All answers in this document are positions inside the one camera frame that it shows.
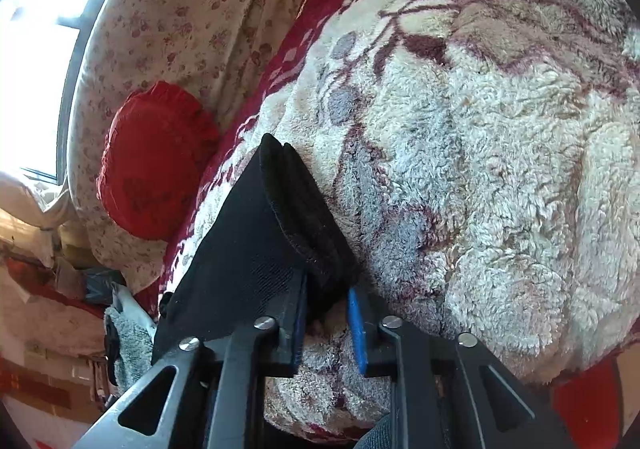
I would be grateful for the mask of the black pants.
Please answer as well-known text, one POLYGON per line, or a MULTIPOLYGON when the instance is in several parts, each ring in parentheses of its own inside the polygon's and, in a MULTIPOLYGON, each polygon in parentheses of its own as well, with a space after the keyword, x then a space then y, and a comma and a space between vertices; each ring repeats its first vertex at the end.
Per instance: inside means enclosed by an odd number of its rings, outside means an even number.
POLYGON ((356 256, 297 151, 272 135, 235 182, 165 306, 154 361, 179 341, 213 341, 262 316, 302 352, 307 325, 344 299, 356 256))

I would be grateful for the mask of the grey white fuzzy garment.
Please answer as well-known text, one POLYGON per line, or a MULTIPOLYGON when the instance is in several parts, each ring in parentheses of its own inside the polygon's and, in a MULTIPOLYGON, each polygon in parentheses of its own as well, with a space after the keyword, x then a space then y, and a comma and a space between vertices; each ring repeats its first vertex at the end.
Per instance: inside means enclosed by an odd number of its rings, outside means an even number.
POLYGON ((151 368, 156 325, 128 287, 113 283, 111 305, 104 310, 107 375, 125 393, 151 368))

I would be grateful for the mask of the wooden furniture with clutter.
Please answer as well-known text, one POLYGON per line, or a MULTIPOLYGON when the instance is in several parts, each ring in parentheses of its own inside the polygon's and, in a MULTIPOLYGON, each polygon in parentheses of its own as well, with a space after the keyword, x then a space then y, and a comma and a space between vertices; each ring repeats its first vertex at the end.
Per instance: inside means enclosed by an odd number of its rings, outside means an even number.
POLYGON ((39 229, 1 214, 1 444, 69 448, 103 413, 103 313, 80 298, 96 266, 75 222, 39 229))

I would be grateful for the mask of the round red cushion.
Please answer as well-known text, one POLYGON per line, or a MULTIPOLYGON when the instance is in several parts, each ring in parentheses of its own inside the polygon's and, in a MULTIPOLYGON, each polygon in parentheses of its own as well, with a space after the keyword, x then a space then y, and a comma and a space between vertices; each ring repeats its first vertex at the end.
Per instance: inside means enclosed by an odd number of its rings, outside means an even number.
POLYGON ((156 82, 130 94, 105 137, 96 195, 137 238, 169 240, 182 224, 217 150, 218 130, 194 96, 156 82))

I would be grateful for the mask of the cream maroon fleece blanket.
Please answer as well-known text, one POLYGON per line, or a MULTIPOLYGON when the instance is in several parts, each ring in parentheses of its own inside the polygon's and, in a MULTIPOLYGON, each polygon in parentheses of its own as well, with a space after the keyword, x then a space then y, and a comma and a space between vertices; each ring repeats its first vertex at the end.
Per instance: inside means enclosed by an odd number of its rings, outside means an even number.
POLYGON ((639 408, 626 0, 306 0, 168 250, 158 345, 230 303, 195 255, 265 134, 299 151, 394 313, 477 335, 577 446, 616 445, 639 408))

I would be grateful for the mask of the floral beige quilt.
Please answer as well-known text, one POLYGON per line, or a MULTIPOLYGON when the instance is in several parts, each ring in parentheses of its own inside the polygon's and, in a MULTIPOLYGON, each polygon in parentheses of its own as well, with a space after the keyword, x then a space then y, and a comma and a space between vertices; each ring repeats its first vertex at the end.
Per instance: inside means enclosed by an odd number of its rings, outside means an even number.
POLYGON ((166 245, 138 239, 96 196, 105 137, 126 97, 158 81, 194 95, 219 131, 256 90, 303 0, 106 0, 82 61, 70 115, 67 179, 100 264, 131 291, 162 272, 166 245))

